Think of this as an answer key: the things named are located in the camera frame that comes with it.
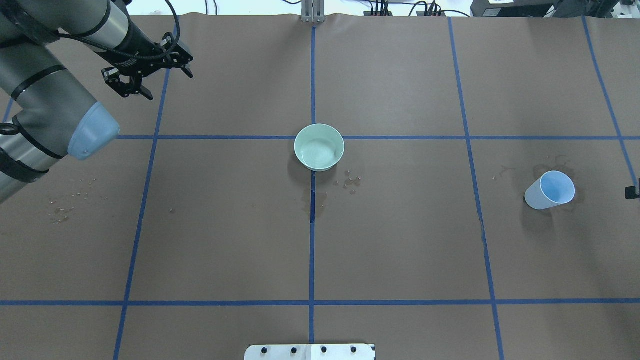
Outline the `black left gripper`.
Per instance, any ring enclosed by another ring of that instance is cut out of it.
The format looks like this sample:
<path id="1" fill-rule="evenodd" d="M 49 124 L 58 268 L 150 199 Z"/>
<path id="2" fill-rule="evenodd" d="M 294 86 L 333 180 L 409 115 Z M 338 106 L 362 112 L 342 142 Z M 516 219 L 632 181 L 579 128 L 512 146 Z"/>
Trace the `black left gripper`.
<path id="1" fill-rule="evenodd" d="M 191 62 L 194 56 L 187 45 L 173 34 L 165 34 L 160 43 L 142 36 L 133 39 L 127 48 L 102 53 L 110 67 L 102 70 L 105 84 L 122 98 L 142 96 L 154 99 L 143 85 L 143 79 L 161 69 L 180 69 L 193 79 Z"/>

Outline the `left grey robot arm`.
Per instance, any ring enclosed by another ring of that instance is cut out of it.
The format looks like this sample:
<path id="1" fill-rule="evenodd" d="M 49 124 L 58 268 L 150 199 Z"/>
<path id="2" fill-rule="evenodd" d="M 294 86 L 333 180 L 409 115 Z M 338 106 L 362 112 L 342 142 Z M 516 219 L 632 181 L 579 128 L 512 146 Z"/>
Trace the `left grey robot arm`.
<path id="1" fill-rule="evenodd" d="M 1 89 L 20 112 L 1 123 L 1 201 L 38 182 L 65 157 L 86 160 L 121 132 L 105 106 L 49 50 L 73 40 L 105 60 L 105 84 L 122 98 L 153 100 L 144 78 L 180 69 L 192 78 L 194 55 L 174 31 L 152 41 L 128 13 L 128 0 L 3 0 Z"/>

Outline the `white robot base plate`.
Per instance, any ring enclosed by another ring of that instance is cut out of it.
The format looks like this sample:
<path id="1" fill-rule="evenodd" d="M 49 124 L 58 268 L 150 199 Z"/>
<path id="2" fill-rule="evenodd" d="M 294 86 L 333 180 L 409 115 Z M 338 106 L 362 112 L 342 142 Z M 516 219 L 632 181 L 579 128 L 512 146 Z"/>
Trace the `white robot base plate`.
<path id="1" fill-rule="evenodd" d="M 256 344 L 247 347 L 245 360 L 375 360 L 374 344 Z"/>

